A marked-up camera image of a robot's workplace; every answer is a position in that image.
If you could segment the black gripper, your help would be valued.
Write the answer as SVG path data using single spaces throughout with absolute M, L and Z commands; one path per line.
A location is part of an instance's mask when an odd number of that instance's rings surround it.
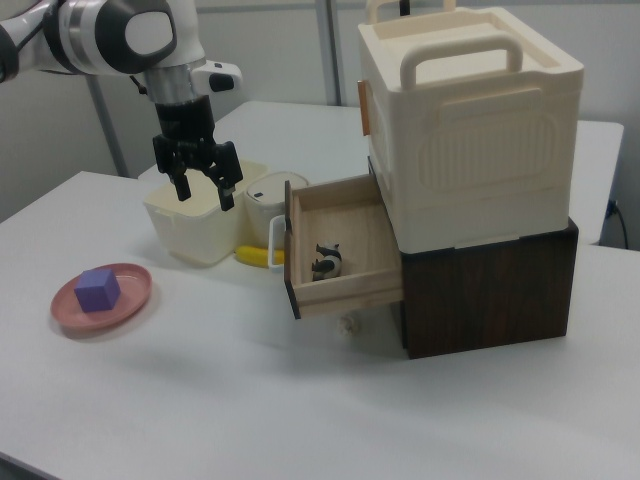
M 243 179 L 235 145 L 214 140 L 208 96 L 178 104 L 157 104 L 161 134 L 153 138 L 156 164 L 172 181 L 179 201 L 191 197 L 188 169 L 200 171 L 217 188 L 220 208 L 231 210 L 235 185 Z

